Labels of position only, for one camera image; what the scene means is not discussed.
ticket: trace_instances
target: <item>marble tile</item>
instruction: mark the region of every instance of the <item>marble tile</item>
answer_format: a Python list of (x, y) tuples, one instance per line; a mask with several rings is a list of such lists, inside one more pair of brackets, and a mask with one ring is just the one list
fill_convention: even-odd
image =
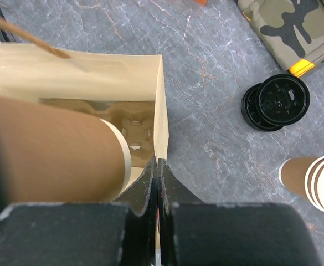
[(168, 163), (206, 202), (282, 202), (306, 222), (324, 263), (324, 213), (282, 187), (281, 163), (324, 155), (324, 66), (303, 78), (311, 106), (273, 133), (243, 120), (240, 100), (281, 69), (232, 0), (0, 0), (7, 20), (52, 45), (87, 52), (162, 54)]

